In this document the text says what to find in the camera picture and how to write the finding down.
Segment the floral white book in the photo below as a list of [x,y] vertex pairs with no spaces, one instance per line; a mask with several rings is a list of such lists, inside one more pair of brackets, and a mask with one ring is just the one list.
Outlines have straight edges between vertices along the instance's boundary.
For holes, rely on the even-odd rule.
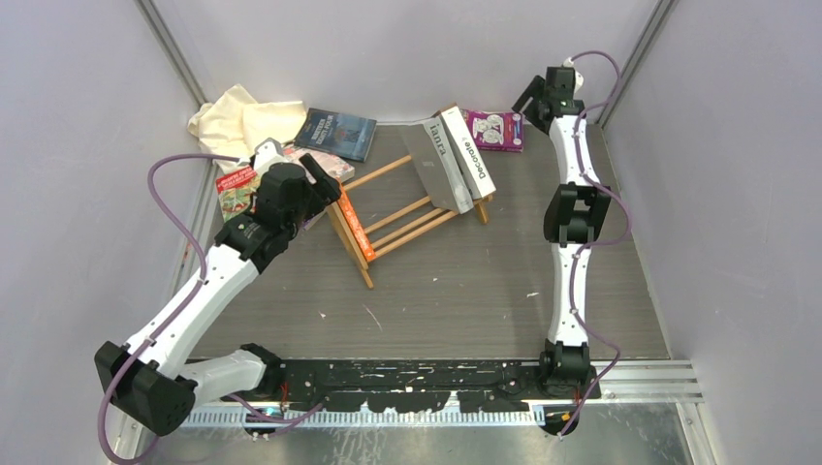
[[310,155],[328,175],[336,178],[341,183],[345,183],[355,176],[355,168],[335,155],[314,149],[297,147],[292,144],[283,147],[283,156],[289,162],[303,166],[300,157],[304,155]]

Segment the orange treehouse book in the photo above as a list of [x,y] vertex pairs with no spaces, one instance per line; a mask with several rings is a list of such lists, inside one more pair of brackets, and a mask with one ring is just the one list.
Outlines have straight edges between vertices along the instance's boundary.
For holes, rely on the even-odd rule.
[[363,253],[365,260],[369,263],[372,262],[376,259],[376,253],[365,233],[364,227],[355,211],[354,205],[351,203],[344,188],[341,189],[341,196],[337,201],[337,204],[339,205],[343,218],[351,230],[355,242]]

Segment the wooden book rack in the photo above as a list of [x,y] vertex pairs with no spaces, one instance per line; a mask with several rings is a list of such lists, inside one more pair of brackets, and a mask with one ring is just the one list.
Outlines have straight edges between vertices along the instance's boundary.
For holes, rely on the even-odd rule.
[[[372,181],[378,177],[381,177],[400,167],[403,167],[411,162],[411,156],[406,155],[359,179],[353,180],[347,184],[341,183],[341,189],[344,188],[349,197],[349,193],[351,191],[365,185],[365,183]],[[395,231],[387,233],[386,235],[380,238],[377,238],[375,240],[370,238],[370,236],[373,233],[376,233],[377,231],[394,224],[400,219],[406,218],[408,215],[416,212],[424,206],[429,206],[431,208],[431,211],[423,214],[421,217],[417,219],[414,219],[406,223],[405,225],[399,227]],[[348,225],[346,224],[345,219],[343,218],[342,211],[339,205],[337,204],[337,201],[328,206],[326,208],[326,212],[330,217],[330,221],[334,228],[334,231],[336,232],[342,245],[346,249],[346,252],[351,258],[357,271],[361,274],[365,286],[369,290],[372,290],[374,288],[373,280],[369,274],[369,265],[371,263],[387,256],[389,253],[393,252],[397,248],[411,242],[412,240],[422,236],[425,233],[434,230],[442,224],[455,219],[458,216],[454,211],[435,207],[428,196],[425,196],[417,201],[414,201],[404,206],[400,210],[393,212],[388,216],[367,226],[363,224],[358,213],[356,212],[364,227],[365,233],[369,238],[371,245],[376,253],[376,259],[369,263],[365,260],[363,253],[356,244],[354,236],[351,230],[349,229]]]

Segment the purple cartoon book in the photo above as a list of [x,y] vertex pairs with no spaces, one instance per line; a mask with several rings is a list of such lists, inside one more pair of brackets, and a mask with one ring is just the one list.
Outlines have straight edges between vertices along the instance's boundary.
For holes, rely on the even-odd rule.
[[519,113],[467,109],[461,113],[480,150],[512,153],[523,151],[523,118]]

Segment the white Decorate book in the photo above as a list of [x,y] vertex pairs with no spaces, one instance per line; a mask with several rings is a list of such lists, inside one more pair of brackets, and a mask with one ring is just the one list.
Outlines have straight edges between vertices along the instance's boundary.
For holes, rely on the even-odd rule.
[[435,115],[442,122],[458,167],[474,200],[490,198],[496,186],[490,176],[482,154],[477,147],[460,108],[450,104]]

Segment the grey ianra book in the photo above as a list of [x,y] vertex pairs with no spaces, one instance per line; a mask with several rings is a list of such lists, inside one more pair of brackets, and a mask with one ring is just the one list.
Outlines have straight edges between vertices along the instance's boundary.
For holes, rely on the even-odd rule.
[[442,119],[402,126],[399,133],[432,204],[464,214],[474,206]]

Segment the purple yellow treehouse book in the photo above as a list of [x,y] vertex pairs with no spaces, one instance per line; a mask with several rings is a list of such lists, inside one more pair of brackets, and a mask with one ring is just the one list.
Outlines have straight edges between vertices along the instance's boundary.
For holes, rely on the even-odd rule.
[[319,222],[325,216],[325,212],[320,212],[317,215],[304,220],[299,227],[299,232],[306,232],[309,231],[315,224]]

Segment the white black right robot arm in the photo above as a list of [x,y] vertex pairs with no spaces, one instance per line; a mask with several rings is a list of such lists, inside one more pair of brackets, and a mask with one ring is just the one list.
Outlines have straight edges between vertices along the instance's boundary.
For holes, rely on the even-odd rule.
[[553,398],[581,394],[596,377],[582,321],[590,245],[602,232],[611,200],[596,187],[600,178],[587,145],[585,104],[576,97],[582,80],[568,64],[550,66],[513,105],[549,136],[558,165],[559,184],[543,219],[553,257],[553,319],[537,374],[539,388]]

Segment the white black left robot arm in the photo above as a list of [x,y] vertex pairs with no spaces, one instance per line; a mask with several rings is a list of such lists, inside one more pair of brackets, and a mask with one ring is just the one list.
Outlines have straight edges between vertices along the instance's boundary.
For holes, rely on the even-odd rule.
[[227,221],[178,293],[125,343],[104,343],[94,357],[105,406],[113,405],[159,437],[178,429],[199,406],[231,394],[276,396],[285,383],[281,359],[258,344],[227,356],[188,358],[228,304],[283,254],[303,224],[339,200],[339,181],[313,156],[272,164],[249,207]]

